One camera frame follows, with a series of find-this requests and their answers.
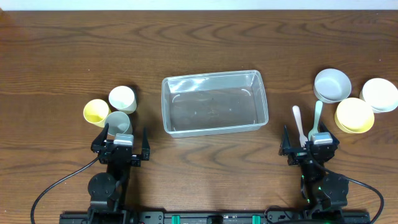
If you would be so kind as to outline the white plastic bowl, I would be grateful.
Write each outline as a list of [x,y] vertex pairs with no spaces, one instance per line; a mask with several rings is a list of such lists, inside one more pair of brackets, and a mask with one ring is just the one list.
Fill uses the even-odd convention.
[[372,78],[368,80],[359,98],[365,101],[374,113],[387,113],[397,108],[397,87],[389,80]]

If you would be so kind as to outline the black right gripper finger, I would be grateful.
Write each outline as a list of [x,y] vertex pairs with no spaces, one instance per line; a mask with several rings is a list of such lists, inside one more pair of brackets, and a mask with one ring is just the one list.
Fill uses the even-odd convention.
[[319,130],[322,144],[335,144],[337,146],[340,144],[339,140],[332,134],[323,121],[319,124]]
[[284,125],[284,133],[279,148],[280,156],[287,156],[292,152],[292,146],[290,145],[289,134],[286,125]]

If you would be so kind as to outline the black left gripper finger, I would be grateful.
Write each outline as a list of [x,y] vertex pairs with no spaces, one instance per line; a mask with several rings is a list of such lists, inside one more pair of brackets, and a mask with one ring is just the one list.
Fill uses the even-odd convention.
[[101,153],[106,148],[106,140],[108,136],[109,124],[106,123],[103,130],[99,133],[99,135],[94,139],[91,143],[91,150],[94,153]]
[[142,134],[142,154],[141,160],[148,161],[150,159],[150,146],[147,138],[147,130],[146,128],[143,129]]

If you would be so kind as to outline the yellow plastic bowl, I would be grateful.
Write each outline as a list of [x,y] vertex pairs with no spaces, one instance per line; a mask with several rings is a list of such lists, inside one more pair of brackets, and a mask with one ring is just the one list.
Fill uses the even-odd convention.
[[335,123],[344,132],[360,134],[369,131],[374,125],[372,108],[359,98],[341,101],[335,111]]

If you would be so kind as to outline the pink plastic fork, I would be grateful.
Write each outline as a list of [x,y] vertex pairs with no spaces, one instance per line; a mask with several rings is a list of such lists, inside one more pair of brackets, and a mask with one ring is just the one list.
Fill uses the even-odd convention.
[[303,133],[303,126],[302,126],[302,117],[300,108],[297,105],[292,107],[292,111],[294,114],[295,122],[297,125],[298,133],[299,133],[299,141],[302,147],[305,147],[305,143],[308,141],[308,138]]

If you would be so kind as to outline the clear plastic container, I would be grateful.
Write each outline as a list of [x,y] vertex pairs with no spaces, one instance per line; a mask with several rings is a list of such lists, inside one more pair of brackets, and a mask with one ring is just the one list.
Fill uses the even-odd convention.
[[269,121],[257,70],[167,77],[161,104],[165,132],[173,138],[256,131]]

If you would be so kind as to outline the grey plastic bowl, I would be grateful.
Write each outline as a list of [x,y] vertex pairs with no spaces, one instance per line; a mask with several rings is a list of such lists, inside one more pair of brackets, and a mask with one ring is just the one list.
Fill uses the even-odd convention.
[[320,71],[313,86],[315,96],[324,103],[337,103],[350,96],[352,90],[348,76],[340,70],[327,68]]

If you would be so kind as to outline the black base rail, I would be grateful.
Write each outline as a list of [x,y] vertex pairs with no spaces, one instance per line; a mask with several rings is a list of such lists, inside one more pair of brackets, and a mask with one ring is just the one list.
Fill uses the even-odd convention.
[[61,224],[126,223],[126,224],[266,224],[266,223],[370,223],[367,212],[314,213],[311,218],[299,212],[267,210],[244,213],[169,213],[169,212],[119,212],[119,213],[64,213]]

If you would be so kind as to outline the mint green plastic spoon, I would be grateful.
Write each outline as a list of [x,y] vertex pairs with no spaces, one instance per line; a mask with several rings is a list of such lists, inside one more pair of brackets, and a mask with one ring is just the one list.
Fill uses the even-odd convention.
[[314,111],[314,121],[313,121],[313,128],[308,133],[308,139],[311,140],[311,137],[318,133],[318,124],[320,120],[320,116],[322,114],[323,102],[318,100],[315,103],[315,111]]

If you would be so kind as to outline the yellow plastic cup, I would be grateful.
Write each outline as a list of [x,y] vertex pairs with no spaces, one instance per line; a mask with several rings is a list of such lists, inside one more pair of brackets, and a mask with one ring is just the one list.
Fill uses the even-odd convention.
[[84,119],[87,122],[101,128],[105,126],[105,120],[110,113],[111,110],[107,102],[101,99],[89,101],[83,109]]

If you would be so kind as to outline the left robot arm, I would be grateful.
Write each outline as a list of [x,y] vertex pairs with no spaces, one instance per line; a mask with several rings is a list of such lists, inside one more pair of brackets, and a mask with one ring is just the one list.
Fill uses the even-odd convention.
[[129,212],[123,209],[132,167],[139,167],[142,161],[150,158],[150,146],[147,132],[143,130],[142,151],[133,153],[134,136],[116,134],[108,140],[109,124],[91,143],[91,150],[97,153],[97,160],[106,165],[106,172],[94,175],[88,184],[91,196],[88,209],[91,223],[109,221],[127,221]]

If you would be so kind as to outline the white plastic cup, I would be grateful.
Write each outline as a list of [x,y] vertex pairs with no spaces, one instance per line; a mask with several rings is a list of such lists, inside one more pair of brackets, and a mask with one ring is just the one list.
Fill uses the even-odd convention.
[[135,112],[137,108],[136,94],[128,86],[117,86],[113,88],[108,96],[111,105],[126,114]]

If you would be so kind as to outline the grey plastic cup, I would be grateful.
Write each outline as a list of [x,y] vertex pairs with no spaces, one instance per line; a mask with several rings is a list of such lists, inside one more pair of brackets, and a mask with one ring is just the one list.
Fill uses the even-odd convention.
[[105,119],[105,124],[109,124],[108,134],[132,134],[132,124],[129,116],[121,111],[110,113]]

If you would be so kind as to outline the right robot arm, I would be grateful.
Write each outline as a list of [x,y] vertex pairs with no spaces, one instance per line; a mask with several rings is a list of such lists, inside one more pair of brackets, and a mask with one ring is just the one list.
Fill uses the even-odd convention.
[[312,218],[326,212],[335,212],[348,204],[348,181],[340,174],[325,170],[324,163],[335,156],[339,140],[321,123],[314,141],[293,147],[288,130],[284,127],[279,155],[287,156],[290,166],[299,166],[302,172],[301,194],[308,206],[303,215]]

